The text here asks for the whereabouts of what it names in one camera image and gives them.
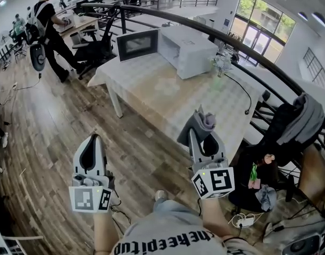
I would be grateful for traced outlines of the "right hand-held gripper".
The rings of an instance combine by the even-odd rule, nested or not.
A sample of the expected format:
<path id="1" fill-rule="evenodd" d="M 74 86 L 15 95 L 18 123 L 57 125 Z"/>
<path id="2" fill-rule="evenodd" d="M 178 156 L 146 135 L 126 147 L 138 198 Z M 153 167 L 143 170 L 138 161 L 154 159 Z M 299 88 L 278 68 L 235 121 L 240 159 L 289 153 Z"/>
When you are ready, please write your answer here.
<path id="1" fill-rule="evenodd" d="M 226 160 L 226 150 L 223 141 L 215 132 L 211 132 L 201 144 L 198 143 L 194 129 L 188 132 L 189 153 L 195 169 L 191 182 L 199 198 L 222 198 L 235 190 L 234 169 L 229 167 Z M 212 163 L 204 165 L 204 160 Z"/>

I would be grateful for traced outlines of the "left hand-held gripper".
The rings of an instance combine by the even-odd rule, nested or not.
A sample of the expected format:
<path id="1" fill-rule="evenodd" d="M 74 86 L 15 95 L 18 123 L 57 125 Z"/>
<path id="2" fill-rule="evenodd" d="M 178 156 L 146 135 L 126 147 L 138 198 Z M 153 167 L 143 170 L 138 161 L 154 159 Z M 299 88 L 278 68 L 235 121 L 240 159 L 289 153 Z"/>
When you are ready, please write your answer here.
<path id="1" fill-rule="evenodd" d="M 98 175 L 87 175 L 96 165 L 96 140 Z M 80 213 L 109 211 L 115 177 L 112 172 L 106 171 L 104 153 L 102 139 L 96 133 L 86 138 L 78 147 L 73 157 L 72 185 L 69 186 L 73 211 Z"/>

